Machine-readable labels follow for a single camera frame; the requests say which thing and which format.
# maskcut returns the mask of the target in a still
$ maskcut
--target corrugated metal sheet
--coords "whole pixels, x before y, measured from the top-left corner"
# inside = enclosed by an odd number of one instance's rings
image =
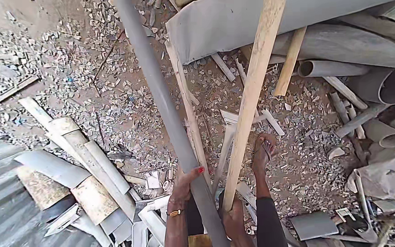
[[[0,141],[0,247],[97,247],[98,242],[78,229],[67,228],[44,238],[48,215],[40,211],[16,175],[13,158],[23,149]]]

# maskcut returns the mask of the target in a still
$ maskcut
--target bare foot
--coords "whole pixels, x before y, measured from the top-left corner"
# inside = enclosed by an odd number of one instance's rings
[[[265,171],[266,164],[271,160],[276,143],[276,138],[271,134],[261,133],[257,137],[255,140],[254,160],[252,161],[254,174],[260,174]]]

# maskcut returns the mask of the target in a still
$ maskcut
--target large gray pipe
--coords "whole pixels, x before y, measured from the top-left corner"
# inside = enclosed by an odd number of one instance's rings
[[[182,126],[181,120],[172,103],[170,92],[164,82],[160,66],[155,59],[153,48],[149,44],[146,33],[140,22],[140,16],[130,0],[115,0],[115,6],[121,21],[126,28],[132,47],[143,70],[144,76],[159,109],[170,142],[178,156],[179,164],[184,172],[198,167],[198,161],[191,149],[191,144]],[[202,217],[202,223],[210,235],[213,246],[229,247],[222,221],[217,213],[214,199],[203,176],[191,183],[191,192]]]
[[[360,98],[395,105],[395,69],[378,67],[349,81],[348,87]]]
[[[320,76],[360,76],[368,73],[369,66],[355,63],[327,60],[300,61],[298,75],[302,77]]]

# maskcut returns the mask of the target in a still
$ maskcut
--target black pants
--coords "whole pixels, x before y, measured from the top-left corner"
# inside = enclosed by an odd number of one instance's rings
[[[222,207],[223,193],[219,196],[219,205]],[[274,200],[270,197],[260,198],[257,204],[257,246],[258,247],[287,247],[288,243],[275,209]],[[187,228],[188,235],[204,233],[202,218],[193,197],[187,205]]]

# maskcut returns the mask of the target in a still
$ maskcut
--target bangle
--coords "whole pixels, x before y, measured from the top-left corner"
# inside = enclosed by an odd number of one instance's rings
[[[174,217],[177,215],[180,215],[182,213],[182,210],[178,209],[176,211],[171,212],[170,214],[168,214],[170,217]]]

